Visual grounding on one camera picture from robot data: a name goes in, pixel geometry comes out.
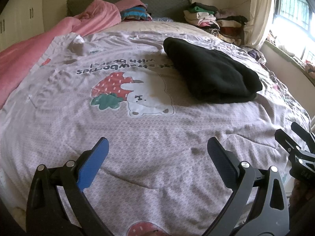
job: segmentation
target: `window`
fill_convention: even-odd
[[[276,0],[271,30],[278,45],[303,61],[315,62],[315,14],[307,0]]]

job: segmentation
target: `white cabinet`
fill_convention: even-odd
[[[9,0],[0,20],[1,51],[44,32],[42,0]]]

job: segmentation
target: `headboard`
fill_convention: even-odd
[[[116,3],[120,0],[103,0]],[[185,22],[183,11],[191,5],[192,0],[141,0],[148,5],[148,12],[153,18],[168,17],[174,21]],[[80,14],[93,0],[67,0],[67,16]]]

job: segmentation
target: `curtain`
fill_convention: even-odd
[[[275,0],[251,0],[250,19],[244,27],[245,46],[260,49],[273,20]]]
[[[314,118],[312,119],[312,122],[311,122],[311,132],[315,133],[315,116],[314,116]]]

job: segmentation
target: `pink blanket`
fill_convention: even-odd
[[[94,0],[81,14],[64,18],[48,32],[16,43],[0,52],[0,109],[56,36],[71,32],[86,36],[119,22],[120,13],[114,4]]]

